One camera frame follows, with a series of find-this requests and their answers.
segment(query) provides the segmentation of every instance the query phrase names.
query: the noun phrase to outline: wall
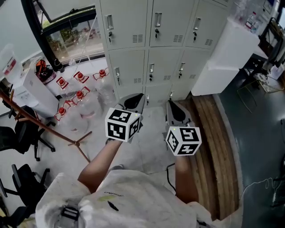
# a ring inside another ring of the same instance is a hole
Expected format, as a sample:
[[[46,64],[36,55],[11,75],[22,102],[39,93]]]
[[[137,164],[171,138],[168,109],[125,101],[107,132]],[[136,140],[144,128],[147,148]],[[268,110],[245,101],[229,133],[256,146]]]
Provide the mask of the wall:
[[[0,7],[0,51],[8,43],[14,45],[19,60],[41,49],[30,29],[21,0],[6,0]]]

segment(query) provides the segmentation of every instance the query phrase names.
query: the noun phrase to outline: white cabinet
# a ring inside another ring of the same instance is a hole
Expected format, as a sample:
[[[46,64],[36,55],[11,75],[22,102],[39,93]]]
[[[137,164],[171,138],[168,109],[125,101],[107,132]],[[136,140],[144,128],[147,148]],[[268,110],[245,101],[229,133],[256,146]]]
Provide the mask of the white cabinet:
[[[142,85],[132,85],[132,86],[127,86],[127,87],[118,87],[117,91],[118,91],[119,98],[121,99],[131,94],[142,93],[143,86]]]
[[[147,85],[170,83],[180,50],[150,49],[147,66]]]
[[[202,72],[207,59],[209,58],[209,54],[208,50],[185,50],[181,62],[178,63],[178,68],[175,71],[175,77],[172,81],[179,82],[187,80],[187,83],[191,84],[190,88],[192,88],[197,77]]]
[[[163,105],[169,99],[171,84],[146,86],[145,108]]]
[[[171,87],[169,96],[171,95],[171,99],[173,101],[184,100],[189,94],[191,86],[191,83],[188,81],[180,81],[178,83],[174,83]]]
[[[145,46],[147,0],[100,0],[109,50]]]
[[[210,49],[217,43],[226,17],[226,9],[200,0],[186,46]]]
[[[194,0],[154,0],[150,46],[182,46]]]
[[[117,88],[143,84],[144,52],[144,50],[109,52]]]

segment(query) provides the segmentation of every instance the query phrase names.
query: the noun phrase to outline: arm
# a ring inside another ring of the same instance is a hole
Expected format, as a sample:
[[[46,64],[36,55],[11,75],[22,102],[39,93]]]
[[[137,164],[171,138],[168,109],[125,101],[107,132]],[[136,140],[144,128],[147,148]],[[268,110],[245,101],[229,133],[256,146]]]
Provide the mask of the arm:
[[[105,178],[121,143],[118,140],[109,141],[99,154],[82,170],[78,181],[88,187],[91,193],[96,192]]]
[[[176,196],[184,203],[198,202],[198,191],[193,179],[188,156],[176,156],[175,187]]]

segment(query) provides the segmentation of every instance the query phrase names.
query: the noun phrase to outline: black chair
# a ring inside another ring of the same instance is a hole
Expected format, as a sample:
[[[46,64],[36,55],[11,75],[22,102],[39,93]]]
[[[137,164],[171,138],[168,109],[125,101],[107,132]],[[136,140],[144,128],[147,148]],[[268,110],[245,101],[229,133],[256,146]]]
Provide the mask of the black chair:
[[[16,228],[24,219],[35,213],[36,206],[46,191],[44,185],[45,178],[47,173],[50,172],[50,169],[46,169],[39,183],[35,178],[36,173],[32,172],[27,164],[23,165],[19,170],[17,170],[15,165],[12,165],[12,169],[14,173],[12,179],[17,191],[4,188],[1,179],[0,188],[5,197],[7,197],[7,193],[20,196],[25,207],[18,207],[11,216],[0,216],[0,227],[1,225],[9,225]]]
[[[24,107],[33,117],[36,117],[35,112],[30,107]],[[47,126],[55,126],[54,122],[49,122]],[[52,152],[55,152],[55,148],[41,138],[41,134],[45,131],[39,129],[37,124],[27,120],[17,122],[15,126],[15,132],[10,127],[0,126],[0,151],[15,149],[19,153],[24,154],[27,152],[31,145],[34,145],[35,159],[39,162],[40,158],[37,156],[38,141],[45,144]]]

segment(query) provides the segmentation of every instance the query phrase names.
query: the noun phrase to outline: person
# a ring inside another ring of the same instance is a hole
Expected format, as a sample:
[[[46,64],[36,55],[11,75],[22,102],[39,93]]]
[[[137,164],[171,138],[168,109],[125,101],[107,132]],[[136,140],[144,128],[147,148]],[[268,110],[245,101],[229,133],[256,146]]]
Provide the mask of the person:
[[[109,141],[78,180],[59,174],[37,205],[37,227],[215,227],[211,214],[197,203],[188,156],[175,158],[175,196],[139,171],[115,169],[108,173],[121,144]]]

